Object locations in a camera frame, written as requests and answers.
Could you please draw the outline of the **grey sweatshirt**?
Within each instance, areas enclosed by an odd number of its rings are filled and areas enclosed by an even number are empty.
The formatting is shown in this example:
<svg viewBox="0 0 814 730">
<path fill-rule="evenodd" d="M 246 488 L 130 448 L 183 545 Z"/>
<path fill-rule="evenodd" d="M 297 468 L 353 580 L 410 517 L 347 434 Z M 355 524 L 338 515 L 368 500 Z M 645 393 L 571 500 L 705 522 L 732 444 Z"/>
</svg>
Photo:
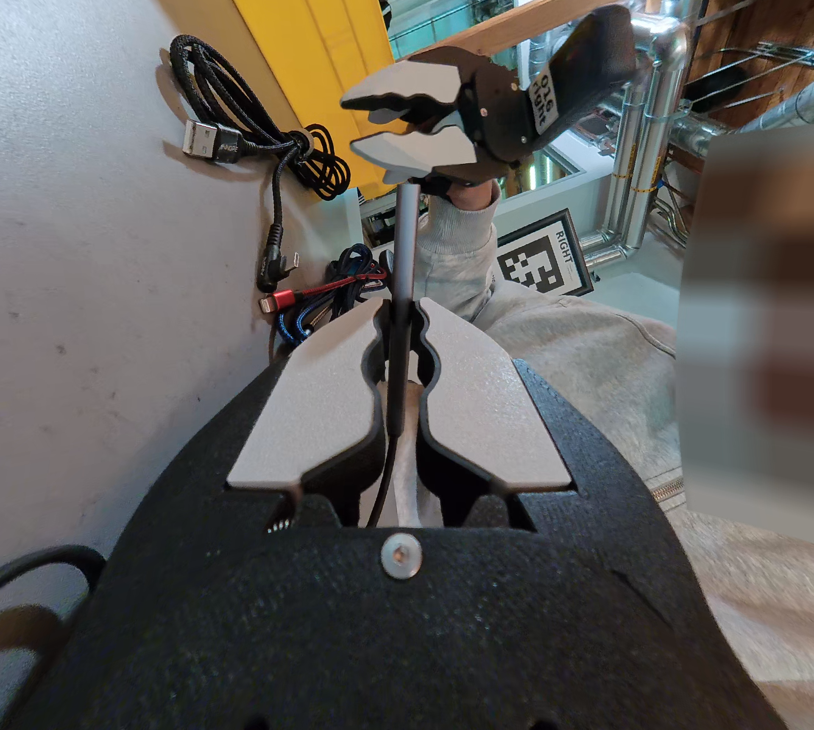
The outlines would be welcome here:
<svg viewBox="0 0 814 730">
<path fill-rule="evenodd" d="M 476 319 L 589 419 L 650 488 L 680 476 L 676 334 L 580 298 L 507 281 Z M 812 544 L 689 510 L 666 514 L 750 677 L 790 728 L 812 728 Z"/>
</svg>

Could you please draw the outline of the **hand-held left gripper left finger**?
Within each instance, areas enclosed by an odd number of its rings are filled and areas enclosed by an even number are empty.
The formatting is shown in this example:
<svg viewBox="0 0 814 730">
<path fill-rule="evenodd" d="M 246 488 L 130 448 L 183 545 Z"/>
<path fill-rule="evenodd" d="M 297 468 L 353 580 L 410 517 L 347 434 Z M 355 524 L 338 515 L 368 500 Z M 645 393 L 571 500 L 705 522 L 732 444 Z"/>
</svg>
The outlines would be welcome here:
<svg viewBox="0 0 814 730">
<path fill-rule="evenodd" d="M 387 310 L 382 298 L 368 300 L 291 353 L 227 475 L 229 487 L 305 491 L 375 436 L 381 399 L 363 362 L 381 344 L 377 318 Z"/>
</svg>

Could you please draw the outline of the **framed black white marker sign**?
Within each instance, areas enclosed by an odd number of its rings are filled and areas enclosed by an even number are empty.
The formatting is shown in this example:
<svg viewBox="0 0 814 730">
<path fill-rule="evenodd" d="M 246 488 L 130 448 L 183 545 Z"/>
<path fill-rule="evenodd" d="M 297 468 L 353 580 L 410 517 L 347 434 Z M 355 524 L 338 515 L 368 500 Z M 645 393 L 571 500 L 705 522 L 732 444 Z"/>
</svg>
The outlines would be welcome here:
<svg viewBox="0 0 814 730">
<path fill-rule="evenodd" d="M 594 291 L 568 209 L 499 237 L 496 262 L 504 279 L 551 298 Z"/>
</svg>

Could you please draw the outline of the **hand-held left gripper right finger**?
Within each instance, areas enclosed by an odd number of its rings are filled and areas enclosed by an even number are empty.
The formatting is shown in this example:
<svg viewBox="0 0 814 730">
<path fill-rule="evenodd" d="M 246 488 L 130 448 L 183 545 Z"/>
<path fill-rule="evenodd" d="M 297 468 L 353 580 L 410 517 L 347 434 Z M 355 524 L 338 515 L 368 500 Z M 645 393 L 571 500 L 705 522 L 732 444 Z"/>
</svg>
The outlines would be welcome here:
<svg viewBox="0 0 814 730">
<path fill-rule="evenodd" d="M 427 443 L 492 491 L 562 491 L 572 481 L 509 354 L 430 298 L 418 301 L 432 379 L 422 397 Z"/>
</svg>

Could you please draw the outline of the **white desk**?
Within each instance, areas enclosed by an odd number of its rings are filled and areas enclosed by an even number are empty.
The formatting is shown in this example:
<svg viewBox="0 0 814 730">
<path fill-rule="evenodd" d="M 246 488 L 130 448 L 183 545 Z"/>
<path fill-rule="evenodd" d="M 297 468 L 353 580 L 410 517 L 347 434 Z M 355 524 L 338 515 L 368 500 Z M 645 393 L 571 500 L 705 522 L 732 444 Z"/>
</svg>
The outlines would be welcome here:
<svg viewBox="0 0 814 730">
<path fill-rule="evenodd" d="M 166 53 L 224 53 L 300 125 L 233 0 L 2 0 L 2 559 L 107 551 L 268 359 L 270 163 L 181 152 Z"/>
</svg>

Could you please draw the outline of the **person's right hand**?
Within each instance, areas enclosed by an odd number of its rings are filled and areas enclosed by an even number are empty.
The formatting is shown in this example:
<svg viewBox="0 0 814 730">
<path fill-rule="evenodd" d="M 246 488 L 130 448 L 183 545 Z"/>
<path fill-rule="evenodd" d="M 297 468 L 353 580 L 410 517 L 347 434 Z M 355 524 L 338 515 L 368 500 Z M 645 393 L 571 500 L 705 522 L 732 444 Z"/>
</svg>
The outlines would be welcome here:
<svg viewBox="0 0 814 730">
<path fill-rule="evenodd" d="M 500 200 L 501 191 L 497 180 L 490 179 L 477 186 L 452 184 L 447 200 L 462 212 L 482 212 Z"/>
</svg>

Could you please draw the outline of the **yellow folding panel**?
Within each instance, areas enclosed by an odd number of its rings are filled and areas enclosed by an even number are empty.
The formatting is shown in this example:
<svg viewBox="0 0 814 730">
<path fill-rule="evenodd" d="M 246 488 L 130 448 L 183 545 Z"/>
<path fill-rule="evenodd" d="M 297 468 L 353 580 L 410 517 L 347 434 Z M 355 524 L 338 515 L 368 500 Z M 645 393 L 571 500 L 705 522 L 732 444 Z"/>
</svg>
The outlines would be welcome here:
<svg viewBox="0 0 814 730">
<path fill-rule="evenodd" d="M 381 167 L 350 150 L 376 133 L 363 111 L 340 99 L 369 74 L 393 63 L 379 0 L 233 0 L 300 125 L 319 123 L 368 199 L 384 195 Z"/>
</svg>

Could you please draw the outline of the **silver duct pipes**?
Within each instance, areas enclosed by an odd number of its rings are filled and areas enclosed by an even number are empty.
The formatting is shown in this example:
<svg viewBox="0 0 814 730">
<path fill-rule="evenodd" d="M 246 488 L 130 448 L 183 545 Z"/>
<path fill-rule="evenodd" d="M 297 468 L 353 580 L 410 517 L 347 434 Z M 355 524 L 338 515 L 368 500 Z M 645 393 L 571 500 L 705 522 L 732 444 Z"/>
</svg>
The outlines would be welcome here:
<svg viewBox="0 0 814 730">
<path fill-rule="evenodd" d="M 662 0 L 658 14 L 633 14 L 643 68 L 626 86 L 614 169 L 600 229 L 580 239 L 593 271 L 641 247 L 655 207 L 669 132 L 689 61 L 689 30 L 680 6 Z"/>
</svg>

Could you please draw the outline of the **person's right forearm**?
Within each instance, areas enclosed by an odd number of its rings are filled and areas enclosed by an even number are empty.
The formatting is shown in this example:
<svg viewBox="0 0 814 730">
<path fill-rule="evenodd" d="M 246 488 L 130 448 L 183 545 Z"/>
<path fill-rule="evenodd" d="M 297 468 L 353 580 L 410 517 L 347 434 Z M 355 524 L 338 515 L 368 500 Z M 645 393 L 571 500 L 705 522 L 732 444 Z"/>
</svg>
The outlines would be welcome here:
<svg viewBox="0 0 814 730">
<path fill-rule="evenodd" d="M 462 212 L 445 196 L 431 196 L 418 225 L 414 294 L 473 322 L 493 293 L 499 201 L 482 212 Z"/>
</svg>

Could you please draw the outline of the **grey usb hub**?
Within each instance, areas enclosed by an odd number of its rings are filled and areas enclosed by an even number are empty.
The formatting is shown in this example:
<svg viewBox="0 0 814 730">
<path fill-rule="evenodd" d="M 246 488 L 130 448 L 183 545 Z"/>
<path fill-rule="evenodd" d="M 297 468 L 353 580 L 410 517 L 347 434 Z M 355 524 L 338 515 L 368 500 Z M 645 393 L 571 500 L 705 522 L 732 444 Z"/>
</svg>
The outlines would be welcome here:
<svg viewBox="0 0 814 730">
<path fill-rule="evenodd" d="M 396 192 L 387 379 L 387 436 L 391 443 L 404 430 L 420 196 L 420 186 L 412 182 L 400 185 Z"/>
</svg>

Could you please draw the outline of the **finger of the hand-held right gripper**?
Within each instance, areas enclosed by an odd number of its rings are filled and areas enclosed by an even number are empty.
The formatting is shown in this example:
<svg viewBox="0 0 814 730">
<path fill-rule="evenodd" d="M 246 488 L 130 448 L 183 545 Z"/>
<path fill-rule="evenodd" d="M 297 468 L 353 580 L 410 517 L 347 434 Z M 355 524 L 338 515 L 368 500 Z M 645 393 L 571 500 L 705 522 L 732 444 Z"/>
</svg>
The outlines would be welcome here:
<svg viewBox="0 0 814 730">
<path fill-rule="evenodd" d="M 462 88 L 479 67 L 478 54 L 456 46 L 432 48 L 368 75 L 342 95 L 340 106 L 366 112 L 373 125 L 441 120 L 457 110 Z"/>
<path fill-rule="evenodd" d="M 480 111 L 454 111 L 430 129 L 403 134 L 379 131 L 351 141 L 351 152 L 384 170 L 382 182 L 399 185 L 429 176 L 441 166 L 475 164 L 472 136 L 480 132 Z"/>
</svg>

